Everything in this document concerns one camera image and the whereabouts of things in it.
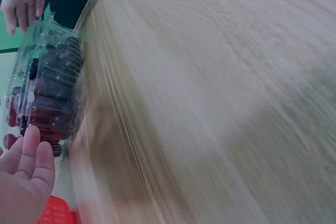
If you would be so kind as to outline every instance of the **wood grain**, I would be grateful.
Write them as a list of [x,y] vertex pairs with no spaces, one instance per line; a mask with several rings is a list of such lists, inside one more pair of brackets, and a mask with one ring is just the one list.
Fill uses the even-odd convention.
[[336,0],[91,0],[82,223],[336,222]]

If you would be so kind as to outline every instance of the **red basket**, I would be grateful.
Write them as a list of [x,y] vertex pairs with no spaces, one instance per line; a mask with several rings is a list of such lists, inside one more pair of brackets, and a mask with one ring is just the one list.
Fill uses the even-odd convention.
[[75,213],[68,204],[55,196],[48,200],[46,209],[36,224],[76,224]]

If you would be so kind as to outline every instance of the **finger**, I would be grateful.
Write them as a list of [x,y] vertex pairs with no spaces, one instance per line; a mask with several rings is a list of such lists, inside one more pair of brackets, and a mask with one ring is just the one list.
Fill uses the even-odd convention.
[[36,126],[29,126],[25,132],[22,156],[15,176],[31,180],[36,164],[36,151],[40,143],[40,131]]
[[41,192],[41,202],[47,202],[55,184],[55,163],[53,149],[48,142],[41,142],[37,148],[36,166],[31,182]]
[[0,170],[9,174],[16,173],[22,155],[22,147],[23,137],[20,137],[16,140],[11,149],[0,158]]
[[36,17],[41,17],[44,11],[45,0],[36,0]]
[[27,30],[27,4],[22,4],[16,7],[16,17],[19,21],[21,31],[24,33]]
[[28,8],[28,20],[29,20],[29,26],[33,24],[33,22],[36,19],[36,5],[35,5],[35,0],[29,1],[27,3],[27,8]]
[[7,32],[10,35],[13,35],[16,29],[15,9],[14,8],[5,9],[3,10],[3,12],[4,12],[5,21],[6,21]]

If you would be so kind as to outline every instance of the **plastic clamshell container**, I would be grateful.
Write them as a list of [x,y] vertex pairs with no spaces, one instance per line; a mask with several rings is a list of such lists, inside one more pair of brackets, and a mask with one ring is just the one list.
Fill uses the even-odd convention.
[[41,141],[62,158],[74,133],[80,108],[83,65],[78,35],[54,22],[37,21],[26,32],[5,93],[7,149],[28,126],[40,129]]

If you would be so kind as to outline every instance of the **red grape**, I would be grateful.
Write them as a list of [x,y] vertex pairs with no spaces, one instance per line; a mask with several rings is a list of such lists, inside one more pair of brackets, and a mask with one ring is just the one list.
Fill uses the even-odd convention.
[[7,150],[9,150],[13,144],[16,142],[18,138],[14,136],[13,134],[7,134],[4,137],[4,146]]

